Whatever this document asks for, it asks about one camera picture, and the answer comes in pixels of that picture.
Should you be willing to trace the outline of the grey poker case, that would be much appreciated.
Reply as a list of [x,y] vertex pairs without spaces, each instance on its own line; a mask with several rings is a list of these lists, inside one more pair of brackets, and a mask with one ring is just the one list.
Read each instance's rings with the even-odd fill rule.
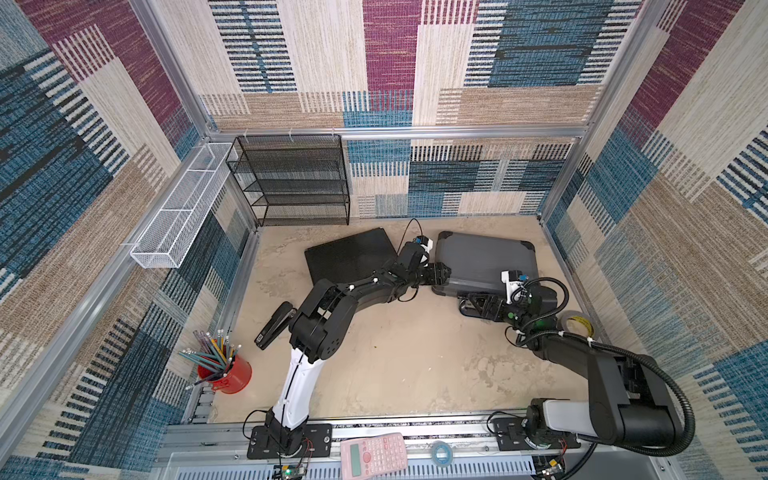
[[500,313],[486,310],[482,304],[491,299],[491,306],[499,309],[506,301],[502,273],[508,271],[512,280],[536,278],[539,273],[531,242],[455,231],[439,233],[434,260],[449,268],[450,275],[445,283],[432,286],[432,292],[457,298],[465,316],[494,321]]

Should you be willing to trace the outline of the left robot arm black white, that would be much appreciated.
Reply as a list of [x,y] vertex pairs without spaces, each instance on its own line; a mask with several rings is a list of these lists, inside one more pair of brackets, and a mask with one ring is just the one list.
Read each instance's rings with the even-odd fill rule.
[[340,348],[355,314],[397,301],[411,288],[448,281],[451,269],[429,261],[431,248],[430,239],[418,236],[369,276],[346,283],[321,279],[299,307],[285,301],[275,310],[254,343],[264,350],[283,331],[290,332],[287,377],[264,420],[268,438],[280,452],[293,454],[304,441],[310,400],[321,370]]

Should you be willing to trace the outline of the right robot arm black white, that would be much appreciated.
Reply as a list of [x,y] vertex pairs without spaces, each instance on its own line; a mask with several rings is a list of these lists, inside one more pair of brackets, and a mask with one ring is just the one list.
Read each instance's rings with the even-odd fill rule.
[[588,383],[585,402],[537,398],[521,422],[535,446],[574,435],[652,457],[682,453],[695,436],[693,407],[679,385],[648,355],[565,330],[558,319],[569,294],[542,280],[516,282],[502,296],[460,296],[460,312],[504,322],[506,340],[537,358],[560,365]]

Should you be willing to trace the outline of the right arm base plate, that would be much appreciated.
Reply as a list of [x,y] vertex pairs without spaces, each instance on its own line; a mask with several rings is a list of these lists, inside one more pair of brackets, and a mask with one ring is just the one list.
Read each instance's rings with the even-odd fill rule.
[[517,416],[494,416],[490,420],[500,451],[579,449],[581,443],[575,434],[529,427],[527,420]]

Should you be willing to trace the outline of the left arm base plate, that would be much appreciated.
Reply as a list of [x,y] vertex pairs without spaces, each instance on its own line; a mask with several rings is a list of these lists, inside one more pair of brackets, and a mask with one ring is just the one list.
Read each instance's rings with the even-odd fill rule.
[[330,456],[333,437],[331,423],[308,423],[288,431],[282,427],[255,426],[249,434],[248,460],[277,460]]

